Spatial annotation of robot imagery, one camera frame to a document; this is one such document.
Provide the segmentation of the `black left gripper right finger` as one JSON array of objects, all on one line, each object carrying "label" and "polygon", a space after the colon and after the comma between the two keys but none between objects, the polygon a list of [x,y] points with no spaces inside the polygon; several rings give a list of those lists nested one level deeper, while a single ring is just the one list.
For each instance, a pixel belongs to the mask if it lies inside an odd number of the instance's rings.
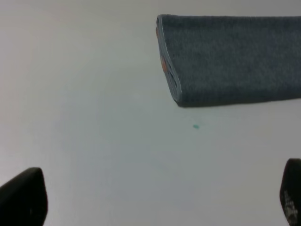
[{"label": "black left gripper right finger", "polygon": [[301,225],[301,160],[290,158],[284,168],[280,203],[290,226]]}]

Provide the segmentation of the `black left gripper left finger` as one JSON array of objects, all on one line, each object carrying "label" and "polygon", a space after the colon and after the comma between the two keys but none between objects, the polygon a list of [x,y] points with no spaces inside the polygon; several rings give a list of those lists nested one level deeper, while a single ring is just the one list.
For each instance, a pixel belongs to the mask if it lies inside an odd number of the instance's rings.
[{"label": "black left gripper left finger", "polygon": [[47,213],[48,196],[41,168],[28,168],[0,187],[2,226],[42,226]]}]

